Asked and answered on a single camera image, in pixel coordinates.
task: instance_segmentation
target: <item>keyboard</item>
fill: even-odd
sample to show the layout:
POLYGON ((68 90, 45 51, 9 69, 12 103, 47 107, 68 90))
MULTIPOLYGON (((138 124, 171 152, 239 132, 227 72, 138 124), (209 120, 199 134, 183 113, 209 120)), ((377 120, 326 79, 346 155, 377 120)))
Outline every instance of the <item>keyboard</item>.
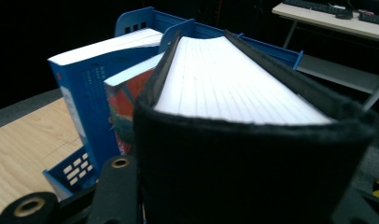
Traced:
POLYGON ((374 24, 379 25, 379 15, 370 15, 370 14, 365 14, 365 13, 360 13, 358 15, 358 20, 359 21, 366 21, 374 24))
POLYGON ((294 6, 294 7, 303 7, 307 9, 312 9, 314 11, 329 13, 332 15, 347 14, 353 17, 353 12, 350 9, 343 9, 343 8, 323 5, 320 3, 302 1, 302 0, 284 0, 283 3, 286 5, 294 6))

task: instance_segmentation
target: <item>book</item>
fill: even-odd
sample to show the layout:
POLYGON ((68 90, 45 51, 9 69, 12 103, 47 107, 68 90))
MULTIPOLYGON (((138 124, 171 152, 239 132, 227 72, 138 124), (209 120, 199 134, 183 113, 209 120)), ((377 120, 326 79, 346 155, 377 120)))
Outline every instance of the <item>book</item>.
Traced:
POLYGON ((146 219, 329 223, 376 124, 229 31, 177 33, 134 105, 146 219))
POLYGON ((129 67, 105 80, 105 92, 111 114, 111 123, 119 151, 126 155, 134 144, 134 101, 143 89, 163 53, 129 67))
POLYGON ((151 28, 48 58, 92 167, 119 155, 103 81, 158 54, 162 33, 151 28))

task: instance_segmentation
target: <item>black book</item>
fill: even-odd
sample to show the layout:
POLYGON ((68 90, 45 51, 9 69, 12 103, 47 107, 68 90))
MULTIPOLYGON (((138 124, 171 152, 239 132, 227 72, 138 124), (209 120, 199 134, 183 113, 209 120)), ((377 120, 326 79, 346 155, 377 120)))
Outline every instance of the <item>black book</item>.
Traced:
POLYGON ((133 130, 147 223, 329 223, 375 135, 375 114, 229 31, 217 38, 224 44, 213 47, 214 39, 196 40, 177 33, 135 102, 133 130), (183 41, 194 45, 182 47, 183 41), (229 45, 232 51, 221 51, 229 45), (188 52, 195 55, 190 59, 188 52), (205 63, 203 53, 207 60, 216 59, 205 63), (262 72, 244 72, 242 62, 230 65, 238 58, 262 72), (177 66, 189 72, 177 77, 177 66), (205 81, 203 69, 227 79, 198 85, 205 81), (184 80, 186 76, 192 76, 189 84, 167 84, 172 77, 184 80), (218 94, 206 94, 206 84, 222 92, 225 107, 213 103, 218 94), (290 92, 280 92, 275 88, 279 84, 283 92, 290 92), (166 94, 175 85, 181 85, 181 91, 166 94), (198 94, 200 86, 203 94, 198 94), (191 98, 192 94, 203 97, 191 98), (161 105, 166 97, 171 104, 161 105), (301 101, 291 105, 285 99, 301 101), (175 106, 180 102, 184 110, 175 106), (216 114, 210 112, 213 106, 207 113, 198 109, 209 103, 219 108, 216 114), (249 104, 255 107, 244 109, 249 104), (308 112, 294 119, 260 119, 262 114, 255 114, 261 110, 268 115, 262 105, 271 113, 308 112), (220 111, 232 107, 241 108, 239 116, 226 117, 220 111), (302 120, 307 114, 321 119, 302 120))

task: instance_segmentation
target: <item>desk surface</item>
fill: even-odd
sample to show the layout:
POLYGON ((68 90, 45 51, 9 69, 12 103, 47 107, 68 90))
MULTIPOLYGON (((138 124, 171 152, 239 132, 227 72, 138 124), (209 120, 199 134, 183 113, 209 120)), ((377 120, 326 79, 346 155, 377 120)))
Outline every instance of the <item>desk surface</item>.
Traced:
POLYGON ((0 128, 0 213, 21 196, 53 192, 42 171, 82 146, 63 98, 0 128))
POLYGON ((355 18, 352 20, 340 20, 328 13, 289 6, 283 3, 274 7, 272 12, 293 21, 310 23, 342 33, 358 35, 379 41, 379 25, 359 21, 357 18, 358 15, 355 15, 355 18))

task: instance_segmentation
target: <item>book pages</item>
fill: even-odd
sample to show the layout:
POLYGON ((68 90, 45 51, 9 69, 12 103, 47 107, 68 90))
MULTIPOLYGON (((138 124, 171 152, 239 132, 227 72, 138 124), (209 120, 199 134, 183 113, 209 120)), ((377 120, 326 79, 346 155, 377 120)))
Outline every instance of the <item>book pages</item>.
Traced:
POLYGON ((180 39, 155 110, 241 123, 332 122, 224 36, 180 39))
POLYGON ((120 35, 82 48, 72 49, 49 58, 60 65, 80 62, 98 55, 120 49, 158 46, 161 43, 162 33, 151 28, 120 35))
POLYGON ((122 84, 122 82, 127 81, 135 76, 138 76, 139 74, 152 69, 158 64, 158 62, 161 60, 161 57, 163 56, 163 53, 157 54, 145 61, 142 61, 141 63, 137 63, 132 67, 129 67, 116 75, 107 78, 104 83, 107 86, 118 86, 122 84))

